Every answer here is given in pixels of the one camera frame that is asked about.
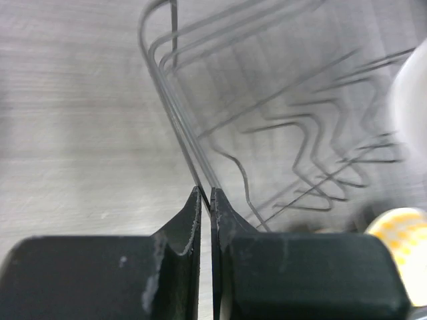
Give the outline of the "black wire dish rack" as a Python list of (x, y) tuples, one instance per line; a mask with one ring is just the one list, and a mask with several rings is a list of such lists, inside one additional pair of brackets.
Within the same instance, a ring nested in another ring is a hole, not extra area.
[(424, 204), (387, 108), (425, 1), (150, 1), (139, 47), (195, 183), (260, 231)]

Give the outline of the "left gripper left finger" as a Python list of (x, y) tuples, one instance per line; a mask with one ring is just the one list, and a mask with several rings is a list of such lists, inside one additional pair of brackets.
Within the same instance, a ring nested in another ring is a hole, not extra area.
[(1, 264), (2, 319), (196, 319), (201, 193), (152, 235), (37, 236)]

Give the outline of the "white bowl with blue stripes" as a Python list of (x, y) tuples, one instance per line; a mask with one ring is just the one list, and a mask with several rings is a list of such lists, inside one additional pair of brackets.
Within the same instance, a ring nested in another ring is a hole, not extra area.
[(426, 42), (423, 41), (397, 73), (388, 107), (398, 139), (417, 156), (426, 157)]

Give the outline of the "yellow dotted bowl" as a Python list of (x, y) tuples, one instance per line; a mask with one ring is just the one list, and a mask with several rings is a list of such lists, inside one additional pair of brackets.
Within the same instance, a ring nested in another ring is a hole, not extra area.
[(426, 306), (426, 212), (411, 207), (388, 210), (365, 233), (388, 248), (413, 306)]

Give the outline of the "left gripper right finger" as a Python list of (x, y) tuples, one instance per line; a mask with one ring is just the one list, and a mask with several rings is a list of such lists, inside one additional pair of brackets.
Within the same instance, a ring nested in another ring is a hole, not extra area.
[(405, 319), (393, 258), (360, 233), (257, 231), (221, 189), (210, 199), (215, 319)]

